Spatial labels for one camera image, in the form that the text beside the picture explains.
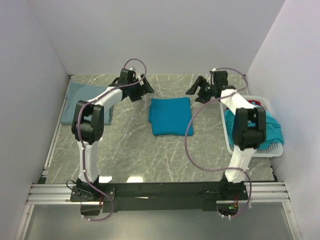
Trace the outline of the bright blue t shirt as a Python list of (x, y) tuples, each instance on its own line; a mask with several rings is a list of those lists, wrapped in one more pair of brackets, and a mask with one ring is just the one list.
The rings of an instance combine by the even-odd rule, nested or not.
[(188, 97), (151, 99), (148, 121), (154, 136), (184, 136), (191, 119), (191, 101)]

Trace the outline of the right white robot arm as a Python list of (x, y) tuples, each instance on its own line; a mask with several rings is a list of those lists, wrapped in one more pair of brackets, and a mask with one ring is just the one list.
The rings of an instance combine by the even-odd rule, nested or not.
[(224, 178), (232, 184), (245, 180), (250, 160), (267, 136), (266, 110), (247, 101), (239, 92), (239, 89), (229, 85), (227, 68), (213, 69), (210, 82), (198, 76), (186, 91), (187, 95), (197, 94), (195, 101), (204, 105), (214, 100), (220, 101), (234, 116), (231, 135), (233, 154), (229, 166), (222, 170)]

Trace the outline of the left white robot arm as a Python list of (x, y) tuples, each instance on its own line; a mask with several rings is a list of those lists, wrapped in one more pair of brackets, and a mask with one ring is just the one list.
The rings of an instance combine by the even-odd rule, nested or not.
[(122, 68), (120, 76), (106, 90), (89, 100), (76, 103), (71, 132), (79, 148), (80, 172), (76, 180), (79, 190), (93, 193), (99, 187), (98, 143), (104, 133), (105, 110), (127, 97), (131, 102), (136, 102), (154, 92), (145, 74), (137, 76), (134, 68)]

